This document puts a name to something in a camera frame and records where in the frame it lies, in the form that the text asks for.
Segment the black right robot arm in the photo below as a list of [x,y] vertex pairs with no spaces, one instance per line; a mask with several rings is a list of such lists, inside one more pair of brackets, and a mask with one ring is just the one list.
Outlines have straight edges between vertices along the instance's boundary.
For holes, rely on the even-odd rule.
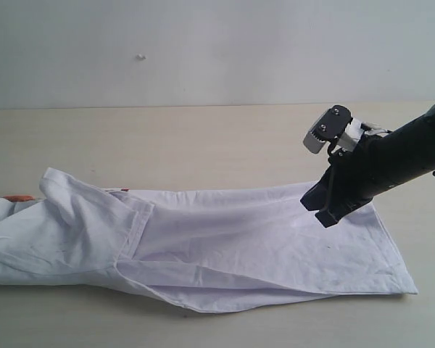
[[328,228],[379,194],[426,173],[435,177],[435,105],[396,130],[362,122],[334,105],[308,130],[303,144],[313,154],[328,152],[328,169],[301,198]]

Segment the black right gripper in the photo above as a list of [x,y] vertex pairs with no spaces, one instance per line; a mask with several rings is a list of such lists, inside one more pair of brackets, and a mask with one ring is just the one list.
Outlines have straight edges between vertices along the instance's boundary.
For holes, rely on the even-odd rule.
[[352,152],[328,147],[329,167],[300,199],[325,228],[399,185],[399,144],[363,139]]

